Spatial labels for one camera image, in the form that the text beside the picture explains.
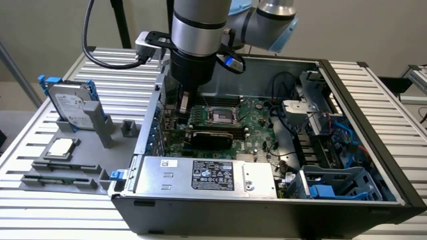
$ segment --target slotted aluminum surface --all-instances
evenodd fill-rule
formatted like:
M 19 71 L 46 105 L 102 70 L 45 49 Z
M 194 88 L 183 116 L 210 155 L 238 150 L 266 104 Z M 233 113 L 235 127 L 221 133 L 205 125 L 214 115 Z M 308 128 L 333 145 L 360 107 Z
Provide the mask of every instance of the slotted aluminum surface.
M 98 48 L 95 57 L 111 64 L 131 63 L 134 51 Z M 370 81 L 368 74 L 358 75 L 366 70 L 361 70 L 356 63 L 333 62 L 333 66 L 337 67 L 337 70 L 354 70 L 349 74 L 353 82 Z M 103 107 L 113 115 L 115 122 L 121 122 L 122 119 L 135 119 L 142 122 L 158 73 L 157 63 L 134 70 L 114 71 L 98 67 L 85 57 L 81 57 L 65 78 L 95 81 Z M 381 106 L 388 106 L 386 109 L 393 110 L 394 104 L 388 101 L 388 97 L 382 94 L 376 94 L 376 96 L 376 100 L 368 100 L 365 103 L 362 101 L 366 99 L 358 99 L 358 103 L 366 104 L 364 109 L 373 109 L 376 105 L 370 106 L 370 104 L 380 103 Z M 54 123 L 57 118 L 58 114 L 47 100 L 0 158 L 0 239 L 182 239 L 179 236 L 157 237 L 134 234 L 107 196 L 18 190 L 23 172 L 31 169 L 34 159 L 42 154 L 46 144 L 58 131 Z M 378 131 L 388 130 L 388 128 L 382 129 L 382 126 L 412 127 L 405 117 L 370 115 L 369 119 L 378 126 Z M 405 144 L 402 146 L 405 149 L 414 150 L 413 148 L 420 147 L 418 143 L 421 146 L 426 143 L 422 137 L 413 135 L 401 135 L 401 133 L 385 133 L 384 135 L 389 136 L 390 139 L 384 139 L 384 141 L 390 141 L 392 147 Z M 410 141 L 416 142 L 416 146 L 409 145 Z M 425 160 L 427 159 L 414 154 L 397 157 L 409 178 L 416 180 L 414 186 L 418 193 L 427 198 L 427 171 L 425 171 L 427 162 Z M 414 217 L 401 225 L 380 225 L 356 239 L 421 240 L 426 239 L 425 235 L 427 235 L 427 214 Z M 213 237 L 190 238 L 215 239 Z

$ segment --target white wall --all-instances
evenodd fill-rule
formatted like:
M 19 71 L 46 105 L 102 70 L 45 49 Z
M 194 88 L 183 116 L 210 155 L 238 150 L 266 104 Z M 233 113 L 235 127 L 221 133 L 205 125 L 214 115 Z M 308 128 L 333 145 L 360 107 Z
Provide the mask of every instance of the white wall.
M 426 0 L 296 0 L 296 6 L 300 24 L 281 55 L 368 62 L 396 77 L 409 64 L 427 64 Z
M 0 0 L 0 41 L 26 78 L 62 76 L 82 54 L 87 0 Z M 110 0 L 94 5 L 89 44 L 121 48 Z M 11 79 L 0 67 L 0 79 Z

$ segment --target black cable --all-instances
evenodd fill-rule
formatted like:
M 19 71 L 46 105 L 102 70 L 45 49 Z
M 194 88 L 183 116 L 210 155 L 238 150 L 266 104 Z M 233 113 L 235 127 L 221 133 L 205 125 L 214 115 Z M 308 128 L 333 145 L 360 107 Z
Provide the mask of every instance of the black cable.
M 223 56 L 231 56 L 235 60 L 241 61 L 243 69 L 242 71 L 235 70 L 234 68 L 231 68 L 230 66 L 227 66 L 227 64 L 223 62 L 223 60 L 218 57 L 218 55 L 223 55 Z M 233 72 L 234 74 L 243 74 L 247 70 L 247 61 L 246 59 L 234 51 L 234 49 L 231 47 L 229 47 L 226 44 L 221 44 L 219 50 L 217 52 L 217 62 L 219 63 L 219 65 L 227 69 L 230 72 Z
M 229 46 L 230 48 L 234 48 L 235 38 L 237 38 L 237 31 L 235 31 L 234 29 L 230 29 L 230 33 L 229 33 L 229 43 L 227 43 L 227 46 Z
M 422 112 L 421 112 L 422 109 L 427 109 L 427 107 L 424 106 L 424 107 L 421 107 L 421 108 L 418 109 L 418 114 L 420 114 L 420 116 L 422 117 L 422 120 L 420 121 L 421 124 L 424 124 L 424 123 L 426 122 L 426 120 L 427 120 L 427 112 L 426 112 L 426 115 L 424 116 L 424 115 L 422 115 Z
M 297 136 L 296 132 L 290 129 L 286 121 L 282 119 L 282 116 L 281 116 L 282 114 L 285 115 L 286 113 L 285 113 L 282 107 L 280 107 L 280 110 L 278 110 L 278 118 L 280 118 L 280 120 L 281 120 L 281 123 L 282 123 L 284 127 L 286 128 L 286 130 L 288 130 L 288 131 L 292 133 L 292 135 L 297 138 L 298 136 Z
M 143 61 L 134 62 L 127 65 L 111 65 L 101 60 L 98 60 L 90 52 L 89 49 L 89 25 L 90 25 L 90 17 L 91 17 L 91 12 L 93 12 L 93 7 L 94 7 L 95 0 L 89 1 L 89 6 L 87 6 L 87 11 L 86 11 L 86 16 L 85 16 L 85 22 L 83 22 L 83 34 L 82 34 L 82 48 L 83 48 L 83 53 L 86 57 L 99 66 L 107 69 L 117 69 L 117 70 L 125 70 L 125 69 L 133 69 L 139 67 L 141 65 L 145 64 Z
M 285 156 L 288 156 L 288 155 L 297 154 L 296 151 L 292 151 L 292 152 L 289 152 L 289 153 L 286 153 L 286 154 L 282 154 L 282 155 L 274 154 L 274 153 L 273 153 L 273 146 L 274 146 L 277 143 L 278 143 L 278 141 L 276 141 L 274 144 L 272 144 L 270 147 L 267 148 L 267 153 L 270 153 L 270 155 L 273 155 L 273 156 L 276 156 L 276 157 L 285 157 Z
M 282 74 L 286 74 L 286 75 L 290 75 L 296 80 L 297 80 L 297 77 L 294 76 L 293 73 L 290 73 L 289 71 L 282 71 L 280 73 L 277 73 L 273 77 L 273 80 L 272 80 L 272 100 L 276 99 L 276 81 L 278 79 L 278 77 L 282 75 Z
M 273 110 L 277 109 L 280 106 L 276 106 L 276 105 L 272 105 L 273 107 L 270 108 L 269 110 L 269 116 L 274 116 L 274 117 L 278 117 L 280 113 L 277 115 L 273 114 Z
M 282 85 L 281 85 L 281 86 L 284 86 L 284 87 L 285 87 L 285 91 L 286 91 L 286 93 L 290 93 L 290 92 L 292 92 L 285 82 L 282 82 Z M 277 100 L 277 101 L 280 100 L 280 95 L 281 95 L 281 86 L 280 86 L 280 89 L 278 89 L 278 95 L 277 95 L 277 97 L 276 97 L 276 100 Z
M 308 119 L 302 122 L 302 125 L 301 125 L 300 128 L 304 128 L 304 126 L 305 126 L 305 124 L 309 122 L 310 118 L 312 118 L 314 115 L 317 115 L 318 113 L 325 113 L 325 112 L 324 112 L 324 111 L 317 111 L 317 112 L 314 112 L 314 113 L 310 115 L 310 117 L 308 117 Z
M 246 119 L 246 117 L 250 115 L 251 112 L 249 112 L 247 114 L 245 114 L 243 117 L 241 117 L 241 119 L 238 120 L 238 122 L 241 122 L 243 119 Z

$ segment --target blue latch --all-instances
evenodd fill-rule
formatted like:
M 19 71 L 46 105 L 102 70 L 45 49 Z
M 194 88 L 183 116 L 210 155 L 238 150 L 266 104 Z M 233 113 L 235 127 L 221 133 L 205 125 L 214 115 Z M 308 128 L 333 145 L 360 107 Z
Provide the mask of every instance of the blue latch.
M 39 85 L 41 85 L 41 87 L 43 89 L 45 95 L 50 96 L 49 88 L 47 88 L 47 85 L 46 85 L 46 78 L 47 78 L 47 76 L 41 75 L 38 77 L 38 80 L 39 80 Z
M 49 84 L 59 84 L 62 81 L 63 81 L 62 77 L 50 76 L 45 82 Z
M 337 199 L 337 200 L 365 200 L 369 193 L 361 192 L 356 196 L 337 196 L 332 185 L 314 185 L 310 187 L 310 194 L 314 199 Z
M 113 171 L 110 180 L 111 181 L 123 181 L 125 180 L 125 171 Z

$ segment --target black wire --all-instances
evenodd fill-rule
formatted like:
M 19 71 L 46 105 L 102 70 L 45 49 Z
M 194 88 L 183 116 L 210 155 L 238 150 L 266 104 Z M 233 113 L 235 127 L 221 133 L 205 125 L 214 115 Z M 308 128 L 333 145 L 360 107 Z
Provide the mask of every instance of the black wire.
M 426 120 L 427 120 L 427 112 L 426 112 L 426 115 L 424 116 L 424 115 L 422 115 L 422 112 L 421 112 L 422 109 L 427 109 L 427 107 L 424 106 L 424 107 L 421 107 L 421 108 L 418 109 L 418 114 L 420 114 L 420 116 L 422 117 L 422 120 L 420 121 L 421 124 L 425 123 Z
M 297 80 L 297 77 L 289 71 L 282 71 L 274 75 L 273 81 L 272 81 L 272 100 L 276 99 L 276 81 L 282 74 L 290 75 Z
M 276 157 L 285 157 L 285 156 L 288 156 L 288 155 L 297 154 L 296 151 L 292 151 L 292 152 L 289 152 L 289 153 L 286 153 L 286 154 L 282 154 L 282 155 L 274 154 L 274 153 L 273 153 L 273 146 L 274 146 L 277 143 L 278 143 L 278 141 L 276 141 L 274 144 L 272 144 L 270 147 L 267 148 L 267 153 L 270 153 L 270 155 L 273 155 L 273 156 L 276 156 Z
M 87 11 L 86 11 L 86 16 L 85 16 L 85 22 L 83 22 L 83 34 L 82 34 L 82 48 L 83 48 L 83 53 L 86 57 L 99 66 L 107 69 L 117 69 L 117 70 L 125 70 L 125 69 L 133 69 L 139 67 L 141 65 L 145 64 L 143 61 L 134 62 L 127 65 L 111 65 L 101 60 L 98 60 L 90 52 L 89 49 L 89 25 L 90 25 L 90 17 L 91 17 L 91 12 L 93 12 L 93 7 L 94 7 L 95 0 L 89 1 L 89 6 L 87 6 Z
M 246 117 L 250 115 L 251 112 L 249 112 L 247 114 L 245 114 L 243 117 L 241 117 L 241 119 L 238 120 L 238 122 L 241 122 L 243 119 L 246 119 Z
M 280 167 L 280 163 L 278 163 L 278 165 L 274 165 L 272 162 L 270 162 L 270 160 L 269 160 L 269 158 L 266 157 L 266 160 L 267 160 L 267 163 L 270 163 L 270 165 L 273 166 L 273 167 L 276 167 L 276 168 L 278 168 Z
M 314 115 L 317 115 L 318 113 L 325 113 L 324 111 L 317 111 L 317 112 L 314 112 L 312 115 L 310 115 L 310 117 L 308 117 L 308 119 L 304 121 L 304 123 L 302 123 L 302 125 L 301 125 L 301 128 L 305 126 L 305 124 L 308 123 L 308 121 L 310 120 L 310 118 L 314 116 Z
M 285 87 L 286 93 L 290 93 L 290 92 L 292 92 L 285 82 L 282 82 L 282 85 L 281 85 L 281 86 Z M 277 97 L 276 97 L 276 100 L 277 100 L 277 101 L 280 100 L 281 86 L 280 86 L 280 89 L 278 89 L 278 95 L 277 95 Z
M 278 111 L 277 111 L 277 112 L 278 112 L 278 115 L 274 115 L 274 114 L 273 114 L 273 109 L 278 109 Z M 286 124 L 286 121 L 282 119 L 281 114 L 285 115 L 285 112 L 282 112 L 281 110 L 282 110 L 282 107 L 281 107 L 281 106 L 273 106 L 273 107 L 270 108 L 270 110 L 269 110 L 269 115 L 280 118 L 280 121 L 281 121 L 284 127 L 285 127 L 286 130 L 293 134 L 293 136 L 297 138 L 297 137 L 298 137 L 297 134 L 296 134 L 294 131 L 290 129 L 289 125 Z
M 292 133 L 292 135 L 297 138 L 298 136 L 297 136 L 296 132 L 290 129 L 289 125 L 286 124 L 286 121 L 282 119 L 281 114 L 284 114 L 284 115 L 286 114 L 286 113 L 284 112 L 282 107 L 280 107 L 280 110 L 278 110 L 278 118 L 280 118 L 281 123 L 282 123 L 284 127 L 286 128 L 286 130 L 288 130 L 288 131 Z

